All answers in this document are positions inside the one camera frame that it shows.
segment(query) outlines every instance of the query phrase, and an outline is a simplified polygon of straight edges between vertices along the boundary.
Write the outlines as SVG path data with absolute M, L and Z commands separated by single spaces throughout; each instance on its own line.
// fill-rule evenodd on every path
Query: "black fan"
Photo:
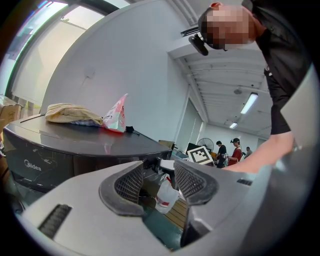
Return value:
M 207 149 L 211 150 L 211 152 L 214 150 L 214 143 L 209 138 L 202 138 L 197 143 L 198 146 L 205 146 Z

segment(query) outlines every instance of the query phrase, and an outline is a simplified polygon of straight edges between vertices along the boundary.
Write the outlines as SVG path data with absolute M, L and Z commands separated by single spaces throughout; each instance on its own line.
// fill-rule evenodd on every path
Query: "towel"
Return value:
M 74 123 L 88 125 L 94 123 L 98 126 L 103 124 L 103 118 L 84 106 L 69 103 L 51 104 L 48 106 L 45 119 L 54 123 Z

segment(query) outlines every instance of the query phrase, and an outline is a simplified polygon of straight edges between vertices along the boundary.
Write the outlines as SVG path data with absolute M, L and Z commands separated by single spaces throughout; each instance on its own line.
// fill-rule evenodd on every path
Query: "wooden pallet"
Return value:
M 179 198 L 171 210 L 164 215 L 169 221 L 175 224 L 179 229 L 184 230 L 187 218 L 187 202 Z

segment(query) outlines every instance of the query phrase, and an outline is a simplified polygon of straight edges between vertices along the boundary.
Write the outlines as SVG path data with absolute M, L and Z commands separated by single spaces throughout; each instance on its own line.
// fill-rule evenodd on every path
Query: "midea logo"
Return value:
M 24 160 L 24 164 L 28 168 L 36 169 L 38 171 L 41 171 L 41 168 L 38 166 L 35 166 L 34 164 L 30 163 L 27 159 Z

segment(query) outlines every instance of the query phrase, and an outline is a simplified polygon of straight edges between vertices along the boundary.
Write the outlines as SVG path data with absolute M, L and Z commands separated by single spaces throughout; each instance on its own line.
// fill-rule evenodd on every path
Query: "black and white marker board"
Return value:
M 213 162 L 213 159 L 205 146 L 191 149 L 187 152 L 187 154 L 190 158 L 190 162 L 194 162 L 200 165 L 206 165 Z

